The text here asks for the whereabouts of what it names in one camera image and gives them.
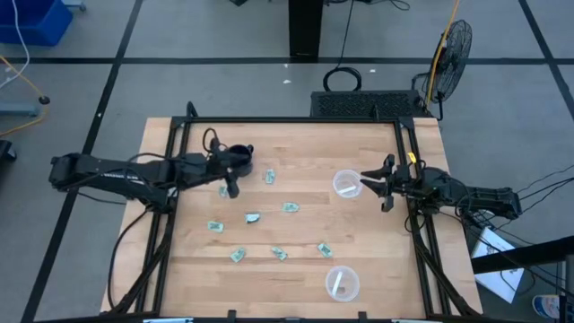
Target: white paper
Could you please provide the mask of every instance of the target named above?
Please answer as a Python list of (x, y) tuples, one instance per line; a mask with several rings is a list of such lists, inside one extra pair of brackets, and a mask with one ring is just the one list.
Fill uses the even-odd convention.
[[(511, 250), (514, 248), (511, 244), (506, 242), (503, 238), (499, 237), (496, 233), (492, 232), (488, 228), (484, 228), (483, 232), (481, 232), (481, 238), (476, 242), (476, 245), (474, 246), (472, 258), (487, 256), (499, 252), (498, 250), (487, 246), (485, 243), (481, 242), (481, 240), (490, 243), (493, 247), (501, 251)], [(476, 282), (478, 282), (478, 284), (481, 284), (491, 292), (499, 295), (504, 301), (512, 303), (512, 300), (516, 294), (516, 289), (520, 284), (522, 274), (524, 274), (523, 268), (502, 271), (502, 275), (508, 283), (505, 283), (504, 280), (502, 280), (502, 277), (500, 277), (500, 272), (474, 275), (474, 279)]]

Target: electric fan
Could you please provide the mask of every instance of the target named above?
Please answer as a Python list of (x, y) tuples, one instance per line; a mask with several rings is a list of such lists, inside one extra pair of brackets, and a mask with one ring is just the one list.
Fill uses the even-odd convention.
[[(412, 79), (411, 88), (414, 90), (416, 80), (424, 78), (421, 87), (421, 91), (424, 93), (423, 98), (426, 98), (428, 91), (430, 91), (430, 101), (439, 104), (440, 117), (438, 120), (442, 120), (442, 102), (447, 100), (456, 89), (458, 81), (460, 81), (460, 77), (465, 71), (466, 59), (470, 52), (472, 40), (473, 30), (468, 23), (464, 20), (453, 22), (448, 30), (445, 40), (446, 45), (441, 47), (439, 42), (432, 59), (434, 62), (434, 59), (439, 56), (432, 89), (430, 89), (431, 85), (429, 82), (432, 65), (429, 72), (417, 74)], [(422, 104), (425, 105), (424, 108), (428, 108), (426, 107), (425, 99), (422, 99)]]

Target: blue bin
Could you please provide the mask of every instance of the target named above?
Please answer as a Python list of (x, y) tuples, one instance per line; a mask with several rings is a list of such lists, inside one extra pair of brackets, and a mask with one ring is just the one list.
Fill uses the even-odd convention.
[[(61, 0), (16, 0), (16, 5), (26, 45), (56, 45), (72, 21), (72, 13)], [(0, 0), (0, 42), (20, 44), (12, 0)]]

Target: gray floor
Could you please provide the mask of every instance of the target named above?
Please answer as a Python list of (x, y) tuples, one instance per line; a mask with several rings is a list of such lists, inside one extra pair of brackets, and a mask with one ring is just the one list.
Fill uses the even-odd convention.
[[(70, 28), (56, 47), (31, 48), (31, 54), (115, 56), (134, 1), (86, 0), (88, 11), (74, 12)], [(356, 4), (346, 56), (431, 57), (452, 1), (407, 1), (412, 9), (405, 13), (390, 3)], [(528, 3), (554, 56), (573, 58), (574, 22), (569, 13), (574, 3)], [(322, 57), (339, 55), (347, 10), (348, 4), (325, 8)], [(518, 1), (461, 1), (457, 18), (473, 27), (471, 57), (544, 57)], [(287, 57), (287, 28), (287, 0), (249, 0), (240, 8), (226, 0), (145, 0), (126, 57)], [(0, 54), (23, 56), (18, 46), (1, 44)], [(428, 68), (353, 66), (363, 75), (364, 90), (405, 89), (413, 74)], [(20, 319), (63, 204), (64, 195), (47, 181), (49, 160), (81, 151), (110, 68), (38, 64), (27, 69), (26, 75), (51, 97), (52, 104), (45, 122), (8, 137), (16, 145), (19, 160), (0, 180), (0, 313), (4, 322)], [(122, 65), (93, 154), (125, 159), (136, 153), (145, 120), (181, 115), (188, 100), (202, 116), (307, 116), (310, 92), (321, 90), (322, 77), (331, 68)], [(561, 65), (560, 70), (574, 86), (574, 66)], [(352, 82), (337, 75), (332, 87), (348, 89)], [(25, 83), (17, 81), (0, 91), (0, 100), (36, 98)], [(574, 160), (574, 123), (547, 65), (470, 65), (445, 109), (441, 129), (450, 169), (469, 185), (522, 188)], [(0, 130), (19, 121), (3, 119)], [(532, 242), (571, 235), (573, 193), (573, 187), (564, 187), (506, 228)], [(79, 197), (36, 319), (98, 313), (122, 213), (121, 206)], [(525, 275), (520, 289), (530, 279)], [(536, 283), (528, 295), (508, 305), (480, 291), (490, 316), (538, 321), (542, 319), (531, 310), (531, 296), (554, 292)]]

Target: fan stand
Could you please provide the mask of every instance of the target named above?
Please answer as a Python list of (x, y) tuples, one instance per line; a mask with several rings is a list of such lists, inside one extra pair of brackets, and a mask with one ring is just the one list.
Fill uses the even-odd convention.
[(437, 118), (437, 121), (441, 121), (442, 120), (442, 98), (444, 98), (444, 94), (442, 94), (442, 92), (437, 92), (437, 100), (439, 101), (439, 114), (440, 114), (440, 118)]

